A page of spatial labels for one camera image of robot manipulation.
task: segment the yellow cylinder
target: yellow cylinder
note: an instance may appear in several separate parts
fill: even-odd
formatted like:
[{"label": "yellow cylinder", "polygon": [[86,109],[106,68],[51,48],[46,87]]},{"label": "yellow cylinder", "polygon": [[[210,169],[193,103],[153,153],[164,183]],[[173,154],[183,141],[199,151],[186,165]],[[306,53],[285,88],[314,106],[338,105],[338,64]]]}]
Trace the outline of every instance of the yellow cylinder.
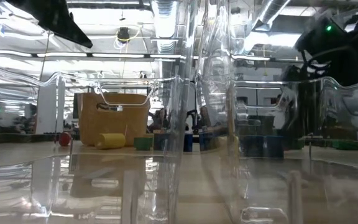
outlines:
[{"label": "yellow cylinder", "polygon": [[98,149],[117,149],[125,146],[125,135],[123,134],[99,134],[96,144]]}]

